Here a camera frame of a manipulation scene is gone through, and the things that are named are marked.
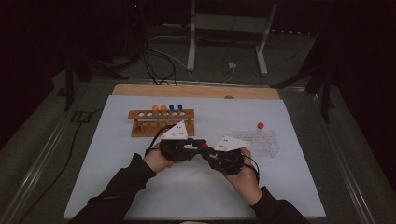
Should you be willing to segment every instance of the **person's right hand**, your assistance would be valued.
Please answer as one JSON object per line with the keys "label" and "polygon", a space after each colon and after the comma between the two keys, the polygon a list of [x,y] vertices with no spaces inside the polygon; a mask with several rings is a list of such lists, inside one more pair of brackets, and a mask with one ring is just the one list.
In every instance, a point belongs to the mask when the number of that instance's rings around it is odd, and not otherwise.
{"label": "person's right hand", "polygon": [[[250,151],[246,148],[241,148],[241,151],[245,156],[249,157],[244,158],[244,163],[251,165]],[[237,175],[226,175],[225,178],[248,204],[254,205],[262,197],[262,191],[259,188],[259,183],[257,183],[256,175],[250,168],[243,166]]]}

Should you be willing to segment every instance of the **black sleeve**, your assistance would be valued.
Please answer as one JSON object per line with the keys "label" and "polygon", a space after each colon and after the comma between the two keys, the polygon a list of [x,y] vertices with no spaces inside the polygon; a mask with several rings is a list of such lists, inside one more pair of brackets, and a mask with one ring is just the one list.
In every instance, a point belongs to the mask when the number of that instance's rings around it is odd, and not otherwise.
{"label": "black sleeve", "polygon": [[251,207],[264,224],[309,223],[291,203],[275,199],[266,187],[262,187],[262,197]]}
{"label": "black sleeve", "polygon": [[149,179],[155,175],[142,157],[134,154],[131,164],[120,169],[105,191],[98,197],[91,198],[69,223],[122,223],[136,193],[144,189]]}

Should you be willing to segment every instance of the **dark background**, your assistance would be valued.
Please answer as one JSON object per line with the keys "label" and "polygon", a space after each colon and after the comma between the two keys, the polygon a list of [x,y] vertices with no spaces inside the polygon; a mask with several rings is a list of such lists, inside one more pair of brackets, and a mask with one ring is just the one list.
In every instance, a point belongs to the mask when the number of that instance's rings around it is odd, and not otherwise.
{"label": "dark background", "polygon": [[[191,2],[93,0],[3,0],[0,8],[0,147],[52,91],[51,78],[64,70],[64,51],[73,46],[97,59],[120,54],[118,31],[139,23],[137,3],[150,25],[190,21]],[[262,1],[198,1],[197,10],[260,15]],[[396,189],[396,4],[386,0],[289,1],[279,4],[272,29],[318,35],[304,68],[328,64],[390,184]]]}

